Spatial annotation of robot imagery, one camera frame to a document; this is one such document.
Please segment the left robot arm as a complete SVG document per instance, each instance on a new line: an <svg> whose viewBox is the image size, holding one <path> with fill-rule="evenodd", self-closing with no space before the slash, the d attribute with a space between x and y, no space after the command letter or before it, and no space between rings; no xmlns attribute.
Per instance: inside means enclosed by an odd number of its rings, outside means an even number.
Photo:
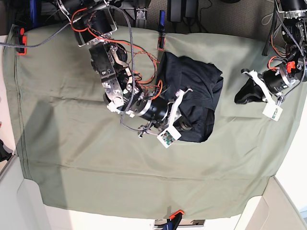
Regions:
<svg viewBox="0 0 307 230"><path fill-rule="evenodd" d="M307 80L307 2L305 0L276 0L272 24L262 55L272 47L276 55L267 63L267 71L256 76L264 83L262 89L248 69L249 77L235 95L236 104L268 102L275 96L282 103L288 94Z"/></svg>

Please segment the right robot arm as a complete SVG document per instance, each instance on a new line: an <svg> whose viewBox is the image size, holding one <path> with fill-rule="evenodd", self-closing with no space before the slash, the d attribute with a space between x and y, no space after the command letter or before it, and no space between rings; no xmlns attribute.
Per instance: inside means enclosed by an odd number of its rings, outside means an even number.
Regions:
<svg viewBox="0 0 307 230"><path fill-rule="evenodd" d="M168 34L170 41L156 61L151 81L143 82L132 70L134 51L123 41L110 39L110 5L106 2L83 10L79 20L92 33L91 65L100 76L110 112L145 120L138 133L210 134L223 87L224 70L235 67L239 51L220 34Z"/></svg>

